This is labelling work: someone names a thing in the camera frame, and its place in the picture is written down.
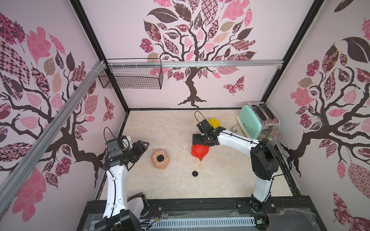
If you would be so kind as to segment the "red piggy bank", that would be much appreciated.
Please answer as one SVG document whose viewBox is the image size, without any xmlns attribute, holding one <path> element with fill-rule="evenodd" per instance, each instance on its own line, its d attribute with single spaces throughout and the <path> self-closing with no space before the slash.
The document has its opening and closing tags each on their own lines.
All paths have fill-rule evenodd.
<svg viewBox="0 0 370 231">
<path fill-rule="evenodd" d="M 196 144 L 191 148 L 191 154 L 193 157 L 198 158 L 200 161 L 208 154 L 210 147 Z"/>
</svg>

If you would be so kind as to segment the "peach piggy bank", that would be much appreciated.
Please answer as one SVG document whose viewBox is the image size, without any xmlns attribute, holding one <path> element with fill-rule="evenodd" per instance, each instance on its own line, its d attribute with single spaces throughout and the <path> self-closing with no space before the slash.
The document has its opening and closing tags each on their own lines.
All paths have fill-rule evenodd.
<svg viewBox="0 0 370 231">
<path fill-rule="evenodd" d="M 151 155 L 152 165 L 157 169 L 166 169 L 169 164 L 169 156 L 164 150 L 156 150 Z"/>
</svg>

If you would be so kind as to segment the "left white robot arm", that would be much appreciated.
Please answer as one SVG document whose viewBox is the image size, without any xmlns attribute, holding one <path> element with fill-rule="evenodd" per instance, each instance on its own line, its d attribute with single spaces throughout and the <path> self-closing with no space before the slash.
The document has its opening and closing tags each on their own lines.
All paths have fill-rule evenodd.
<svg viewBox="0 0 370 231">
<path fill-rule="evenodd" d="M 103 164 L 108 180 L 108 194 L 103 219 L 94 225 L 95 231 L 141 231 L 140 216 L 148 209 L 143 193 L 127 195 L 126 183 L 129 163 L 135 164 L 150 143 L 138 140 L 131 143 L 129 136 L 106 141 L 108 155 Z"/>
</svg>

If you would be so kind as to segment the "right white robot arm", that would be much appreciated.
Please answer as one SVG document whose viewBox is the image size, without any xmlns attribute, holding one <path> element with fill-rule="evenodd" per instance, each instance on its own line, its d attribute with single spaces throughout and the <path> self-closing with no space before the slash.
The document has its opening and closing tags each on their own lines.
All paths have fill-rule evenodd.
<svg viewBox="0 0 370 231">
<path fill-rule="evenodd" d="M 213 147 L 224 145 L 246 154 L 251 159 L 251 167 L 256 176 L 255 189 L 251 196 L 258 204 L 265 203 L 270 197 L 273 178 L 279 167 L 278 152 L 267 139 L 253 140 L 234 134 L 223 127 L 205 128 L 198 124 L 200 133 L 193 134 L 193 144 Z"/>
</svg>

